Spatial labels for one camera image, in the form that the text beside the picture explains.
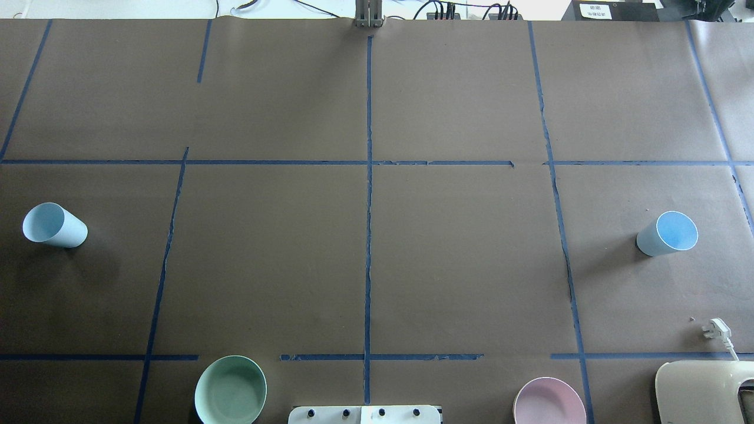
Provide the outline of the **light blue cup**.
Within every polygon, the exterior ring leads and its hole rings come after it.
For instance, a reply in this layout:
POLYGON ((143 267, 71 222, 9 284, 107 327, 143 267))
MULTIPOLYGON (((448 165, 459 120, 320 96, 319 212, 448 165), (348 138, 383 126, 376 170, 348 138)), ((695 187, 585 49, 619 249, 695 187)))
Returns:
POLYGON ((636 247, 649 257, 688 251, 696 246, 699 231, 689 216, 668 210, 636 236, 636 247))
POLYGON ((88 236, 85 223, 57 203, 41 203, 30 209, 22 221, 27 240, 62 248, 76 248, 88 236))

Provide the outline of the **green bowl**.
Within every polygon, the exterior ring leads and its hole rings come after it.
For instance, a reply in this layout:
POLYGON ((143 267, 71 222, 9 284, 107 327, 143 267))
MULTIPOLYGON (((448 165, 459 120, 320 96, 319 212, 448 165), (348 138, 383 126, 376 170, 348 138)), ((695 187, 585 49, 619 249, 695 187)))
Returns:
POLYGON ((202 423, 253 423, 267 398, 262 368, 242 355, 215 360, 200 375, 194 407, 202 423))

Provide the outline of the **pink bowl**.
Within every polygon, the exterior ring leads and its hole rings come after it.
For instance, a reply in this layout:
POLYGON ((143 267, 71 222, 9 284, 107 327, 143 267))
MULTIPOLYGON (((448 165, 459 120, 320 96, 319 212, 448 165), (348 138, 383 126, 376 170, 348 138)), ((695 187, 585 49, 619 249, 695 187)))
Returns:
POLYGON ((515 423, 587 423, 584 403, 568 383, 538 377, 526 383, 512 403, 515 423))

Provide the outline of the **black box with label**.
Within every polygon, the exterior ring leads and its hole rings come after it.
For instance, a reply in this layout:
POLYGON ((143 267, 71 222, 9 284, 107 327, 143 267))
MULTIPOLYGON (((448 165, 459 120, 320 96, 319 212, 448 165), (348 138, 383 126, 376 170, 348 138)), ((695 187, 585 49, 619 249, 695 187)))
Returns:
POLYGON ((561 21, 658 22, 654 3, 571 1, 561 21))

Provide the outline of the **cream toaster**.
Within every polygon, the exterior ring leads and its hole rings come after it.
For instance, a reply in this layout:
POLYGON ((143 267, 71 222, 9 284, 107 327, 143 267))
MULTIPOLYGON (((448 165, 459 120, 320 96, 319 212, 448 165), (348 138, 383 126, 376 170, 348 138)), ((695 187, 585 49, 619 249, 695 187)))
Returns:
POLYGON ((658 369, 661 423, 751 423, 751 360, 677 360, 658 369))

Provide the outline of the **white toaster plug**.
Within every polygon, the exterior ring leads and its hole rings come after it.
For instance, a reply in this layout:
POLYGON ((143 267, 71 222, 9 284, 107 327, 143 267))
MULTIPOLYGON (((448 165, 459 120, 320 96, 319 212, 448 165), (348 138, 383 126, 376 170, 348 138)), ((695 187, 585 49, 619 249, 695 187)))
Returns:
POLYGON ((703 336, 709 340, 720 340, 733 360, 738 362, 739 356, 732 343, 732 330, 721 317, 712 317, 706 325, 701 327, 703 336))

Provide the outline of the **aluminium frame post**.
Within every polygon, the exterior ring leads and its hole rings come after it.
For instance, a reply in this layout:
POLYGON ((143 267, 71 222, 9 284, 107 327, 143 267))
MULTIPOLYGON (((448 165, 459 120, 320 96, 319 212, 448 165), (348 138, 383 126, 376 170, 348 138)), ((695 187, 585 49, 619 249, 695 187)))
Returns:
POLYGON ((384 24, 382 0, 355 1, 355 27, 380 28, 384 24))

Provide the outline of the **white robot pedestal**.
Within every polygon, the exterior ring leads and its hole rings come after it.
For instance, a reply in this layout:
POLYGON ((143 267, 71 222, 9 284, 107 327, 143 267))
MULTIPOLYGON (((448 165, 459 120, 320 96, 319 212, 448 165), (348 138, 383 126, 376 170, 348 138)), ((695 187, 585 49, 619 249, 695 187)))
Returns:
POLYGON ((433 405, 300 406, 288 423, 443 423, 441 407, 433 405))

